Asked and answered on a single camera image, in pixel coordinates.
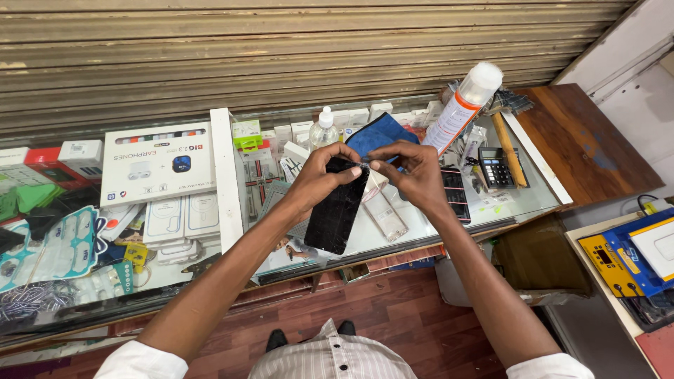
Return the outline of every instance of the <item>hand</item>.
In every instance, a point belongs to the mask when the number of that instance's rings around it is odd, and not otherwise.
[[[433,212],[452,213],[452,208],[447,203],[434,147],[398,140],[368,152],[367,156],[376,160],[370,162],[370,168],[390,179],[421,212],[427,216]],[[398,158],[393,164],[386,162],[394,156]],[[409,174],[399,172],[400,166]]]
[[[335,142],[314,150],[302,166],[288,193],[281,200],[288,209],[295,212],[295,224],[309,217],[311,209],[338,185],[350,183],[361,176],[363,170],[360,167],[351,167],[337,174],[326,173],[326,164],[333,156],[353,162],[361,161],[358,153],[343,142]]]

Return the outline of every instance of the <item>white shirt sleeve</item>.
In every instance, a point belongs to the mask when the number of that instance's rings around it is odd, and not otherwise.
[[[179,356],[129,341],[108,356],[94,379],[182,379],[186,372]]]
[[[564,353],[518,363],[505,372],[508,379],[594,379],[587,367]]]

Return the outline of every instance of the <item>person's right hand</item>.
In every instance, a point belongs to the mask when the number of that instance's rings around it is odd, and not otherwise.
[[[442,184],[437,150],[432,146],[398,140],[367,153],[370,168],[386,176],[412,203],[429,216],[433,212],[452,212]],[[398,156],[393,164],[386,160]],[[409,174],[398,171],[402,166]]]

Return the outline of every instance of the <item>blue cloth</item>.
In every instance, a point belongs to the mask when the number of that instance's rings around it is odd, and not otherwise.
[[[396,140],[407,140],[413,144],[419,144],[419,139],[414,133],[406,131],[391,115],[385,112],[375,121],[352,134],[344,143],[356,150],[358,155],[366,156],[368,152],[392,144]]]

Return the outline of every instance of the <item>earbuds image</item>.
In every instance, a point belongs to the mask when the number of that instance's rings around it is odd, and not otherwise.
[[[150,161],[136,162],[129,165],[129,180],[145,179],[150,177]]]

